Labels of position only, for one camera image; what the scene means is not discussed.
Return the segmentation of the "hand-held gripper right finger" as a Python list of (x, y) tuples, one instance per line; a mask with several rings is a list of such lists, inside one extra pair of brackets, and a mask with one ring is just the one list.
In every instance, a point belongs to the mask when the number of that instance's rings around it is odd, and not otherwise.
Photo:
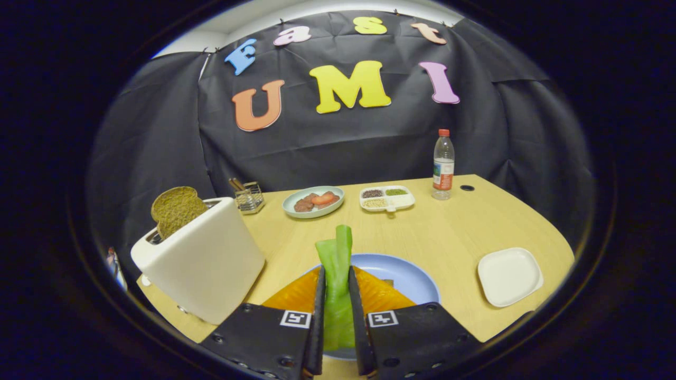
[(364, 313), (355, 267), (349, 271), (358, 373), (368, 379), (461, 377), (478, 341), (437, 302)]

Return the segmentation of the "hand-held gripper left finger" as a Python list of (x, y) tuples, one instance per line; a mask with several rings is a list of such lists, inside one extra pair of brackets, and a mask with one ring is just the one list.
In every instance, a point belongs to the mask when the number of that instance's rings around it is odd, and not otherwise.
[(323, 372), (324, 268), (312, 312), (242, 303), (201, 343), (248, 379), (312, 379)]

